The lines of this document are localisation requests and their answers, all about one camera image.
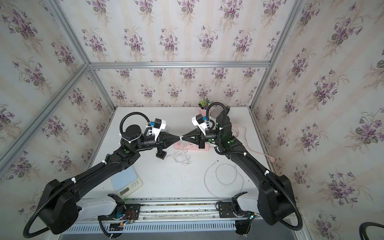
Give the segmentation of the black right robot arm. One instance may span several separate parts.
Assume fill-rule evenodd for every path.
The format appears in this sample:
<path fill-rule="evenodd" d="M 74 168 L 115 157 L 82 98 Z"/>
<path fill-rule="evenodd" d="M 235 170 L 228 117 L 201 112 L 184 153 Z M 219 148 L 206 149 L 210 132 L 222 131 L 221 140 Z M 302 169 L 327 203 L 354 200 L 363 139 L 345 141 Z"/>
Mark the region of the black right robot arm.
<path fill-rule="evenodd" d="M 303 217 L 296 204 L 291 181 L 285 175 L 278 176 L 262 165 L 233 135 L 228 109 L 224 104 L 212 103 L 206 115 L 192 117 L 192 123 L 196 129 L 181 139 L 200 149 L 206 143 L 212 143 L 218 155 L 225 156 L 247 174 L 259 191 L 254 213 L 259 213 L 269 225 L 280 222 L 294 231 L 303 228 Z"/>

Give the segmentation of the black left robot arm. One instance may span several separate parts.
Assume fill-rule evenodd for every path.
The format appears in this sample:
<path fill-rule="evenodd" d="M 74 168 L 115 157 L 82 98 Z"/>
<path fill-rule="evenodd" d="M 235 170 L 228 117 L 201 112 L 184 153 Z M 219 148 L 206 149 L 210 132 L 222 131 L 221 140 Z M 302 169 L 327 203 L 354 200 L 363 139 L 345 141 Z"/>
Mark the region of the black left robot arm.
<path fill-rule="evenodd" d="M 134 115 L 142 116 L 146 120 L 144 132 L 138 125 L 123 128 L 124 122 Z M 167 154 L 165 149 L 180 140 L 179 136 L 164 132 L 165 126 L 165 121 L 155 119 L 152 122 L 140 112 L 124 116 L 119 125 L 121 141 L 117 150 L 79 175 L 62 182 L 53 180 L 46 185 L 37 209 L 25 225 L 24 238 L 33 238 L 47 231 L 61 234 L 69 229 L 79 219 L 83 210 L 77 203 L 93 188 L 131 167 L 142 151 L 156 148 L 157 158 L 164 159 Z"/>

